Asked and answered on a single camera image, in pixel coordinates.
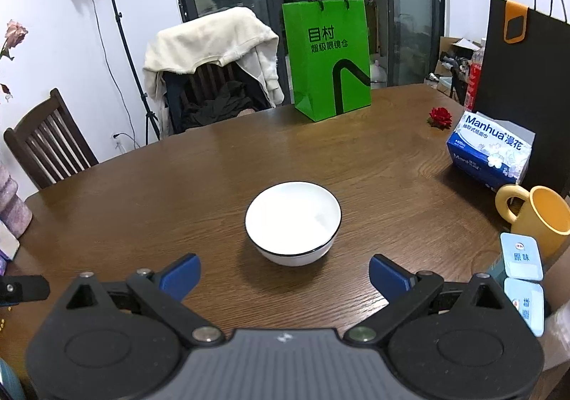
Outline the white bowl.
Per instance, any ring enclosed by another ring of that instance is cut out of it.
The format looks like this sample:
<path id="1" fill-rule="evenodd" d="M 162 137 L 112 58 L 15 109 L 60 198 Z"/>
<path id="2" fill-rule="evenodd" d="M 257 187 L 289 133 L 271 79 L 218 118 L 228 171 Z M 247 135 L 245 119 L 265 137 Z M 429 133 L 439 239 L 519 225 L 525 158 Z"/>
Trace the white bowl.
<path id="1" fill-rule="evenodd" d="M 325 257 L 341 222 L 333 193 L 314 183 L 289 181 L 270 186 L 249 203 L 244 229 L 267 260 L 293 268 Z"/>

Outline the blue bowl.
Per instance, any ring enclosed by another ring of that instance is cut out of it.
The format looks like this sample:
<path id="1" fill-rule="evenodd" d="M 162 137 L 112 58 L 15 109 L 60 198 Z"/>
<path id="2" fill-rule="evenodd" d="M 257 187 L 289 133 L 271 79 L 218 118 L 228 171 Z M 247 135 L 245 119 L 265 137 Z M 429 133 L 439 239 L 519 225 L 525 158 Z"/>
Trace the blue bowl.
<path id="1" fill-rule="evenodd" d="M 0 359 L 0 382 L 2 399 L 26 399 L 19 377 L 15 375 L 12 367 L 4 359 Z"/>

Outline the purple tissue pack upper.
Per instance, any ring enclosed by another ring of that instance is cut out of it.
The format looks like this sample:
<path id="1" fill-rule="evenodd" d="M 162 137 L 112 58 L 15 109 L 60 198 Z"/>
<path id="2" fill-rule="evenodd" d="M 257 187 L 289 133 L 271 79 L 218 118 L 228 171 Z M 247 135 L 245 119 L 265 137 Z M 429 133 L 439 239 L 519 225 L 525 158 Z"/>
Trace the purple tissue pack upper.
<path id="1" fill-rule="evenodd" d="M 12 261 L 19 251 L 19 240 L 8 229 L 3 221 L 0 221 L 0 253 L 7 261 Z"/>

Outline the pink textured vase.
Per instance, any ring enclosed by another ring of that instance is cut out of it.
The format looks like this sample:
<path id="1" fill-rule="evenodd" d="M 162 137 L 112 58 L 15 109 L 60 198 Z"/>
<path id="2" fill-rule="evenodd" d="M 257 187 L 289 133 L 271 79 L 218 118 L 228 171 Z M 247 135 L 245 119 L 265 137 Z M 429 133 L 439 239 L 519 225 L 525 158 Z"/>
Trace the pink textured vase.
<path id="1" fill-rule="evenodd" d="M 0 186 L 1 221 L 19 239 L 30 225 L 33 214 L 17 194 L 19 185 L 4 164 L 0 166 Z"/>

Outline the dark wooden chair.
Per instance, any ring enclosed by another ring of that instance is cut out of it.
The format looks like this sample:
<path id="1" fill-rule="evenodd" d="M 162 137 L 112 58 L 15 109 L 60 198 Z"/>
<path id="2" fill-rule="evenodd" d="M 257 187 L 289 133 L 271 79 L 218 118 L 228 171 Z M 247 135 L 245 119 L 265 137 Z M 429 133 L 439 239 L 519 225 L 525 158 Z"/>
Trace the dark wooden chair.
<path id="1" fill-rule="evenodd" d="M 5 130 L 4 140 L 39 190 L 99 163 L 56 88 Z"/>

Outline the blue tissue box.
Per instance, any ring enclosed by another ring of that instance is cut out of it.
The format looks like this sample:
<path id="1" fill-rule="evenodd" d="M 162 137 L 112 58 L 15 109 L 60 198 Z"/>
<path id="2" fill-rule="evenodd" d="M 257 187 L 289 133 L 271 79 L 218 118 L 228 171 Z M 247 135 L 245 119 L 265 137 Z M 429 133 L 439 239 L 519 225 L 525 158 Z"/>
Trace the blue tissue box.
<path id="1" fill-rule="evenodd" d="M 506 120 L 465 110 L 446 141 L 452 163 L 492 190 L 520 185 L 535 133 Z"/>

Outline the yellow mug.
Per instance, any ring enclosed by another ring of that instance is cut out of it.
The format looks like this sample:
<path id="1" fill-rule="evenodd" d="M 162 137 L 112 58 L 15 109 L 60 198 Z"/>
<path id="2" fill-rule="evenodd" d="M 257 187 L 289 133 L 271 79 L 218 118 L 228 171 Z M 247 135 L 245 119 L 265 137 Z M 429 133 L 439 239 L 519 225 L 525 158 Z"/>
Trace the yellow mug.
<path id="1" fill-rule="evenodd" d="M 535 239 L 543 260 L 556 255 L 569 237 L 569 205 L 546 186 L 525 190 L 518 185 L 504 185 L 497 191 L 494 205 L 511 225 L 512 234 Z"/>

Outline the small red flower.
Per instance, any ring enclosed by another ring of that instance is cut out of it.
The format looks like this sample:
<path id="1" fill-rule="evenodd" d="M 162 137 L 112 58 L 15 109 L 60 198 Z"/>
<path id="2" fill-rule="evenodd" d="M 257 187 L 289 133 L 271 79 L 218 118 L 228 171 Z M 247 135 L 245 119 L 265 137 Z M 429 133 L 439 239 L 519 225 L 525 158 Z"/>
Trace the small red flower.
<path id="1" fill-rule="evenodd" d="M 429 112 L 427 122 L 434 128 L 447 130 L 452 125 L 452 115 L 445 107 L 433 107 Z"/>

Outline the white plastic packet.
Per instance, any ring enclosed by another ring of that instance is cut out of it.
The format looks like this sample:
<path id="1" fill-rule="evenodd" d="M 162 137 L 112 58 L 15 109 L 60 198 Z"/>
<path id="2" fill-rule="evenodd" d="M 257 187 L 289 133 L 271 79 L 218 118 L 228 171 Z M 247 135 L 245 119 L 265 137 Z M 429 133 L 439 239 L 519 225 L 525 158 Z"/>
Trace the white plastic packet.
<path id="1" fill-rule="evenodd" d="M 569 361 L 570 302 L 566 302 L 546 319 L 540 343 L 544 352 L 544 371 Z"/>

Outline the red label bottle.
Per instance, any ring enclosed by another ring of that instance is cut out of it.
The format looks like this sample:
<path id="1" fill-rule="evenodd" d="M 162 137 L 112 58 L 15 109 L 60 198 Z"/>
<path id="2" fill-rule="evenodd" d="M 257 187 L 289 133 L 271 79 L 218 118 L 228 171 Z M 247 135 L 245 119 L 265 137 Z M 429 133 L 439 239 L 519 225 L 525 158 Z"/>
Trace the red label bottle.
<path id="1" fill-rule="evenodd" d="M 464 107 L 468 111 L 473 110 L 473 108 L 475 107 L 475 98 L 481 77 L 485 46 L 486 46 L 486 38 L 483 37 L 481 39 L 480 48 L 477 51 L 475 51 L 471 57 L 470 71 L 468 72 L 468 87 L 464 103 Z"/>

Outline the black paper bag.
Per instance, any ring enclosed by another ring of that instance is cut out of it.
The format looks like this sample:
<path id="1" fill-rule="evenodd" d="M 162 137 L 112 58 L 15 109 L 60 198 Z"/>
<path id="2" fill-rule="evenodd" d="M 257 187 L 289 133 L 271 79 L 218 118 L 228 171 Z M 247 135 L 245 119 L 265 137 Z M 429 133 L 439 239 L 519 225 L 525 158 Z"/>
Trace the black paper bag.
<path id="1" fill-rule="evenodd" d="M 524 186 L 569 194 L 569 9 L 490 0 L 475 110 L 535 134 Z"/>

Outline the green paper bag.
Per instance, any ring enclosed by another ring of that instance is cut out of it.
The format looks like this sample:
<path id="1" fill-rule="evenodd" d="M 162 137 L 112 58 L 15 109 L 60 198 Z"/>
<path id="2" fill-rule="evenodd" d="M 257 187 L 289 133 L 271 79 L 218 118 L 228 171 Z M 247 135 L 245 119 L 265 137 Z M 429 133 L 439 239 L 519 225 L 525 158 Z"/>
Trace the green paper bag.
<path id="1" fill-rule="evenodd" d="M 371 104 L 363 0 L 285 3 L 295 108 L 314 122 Z"/>

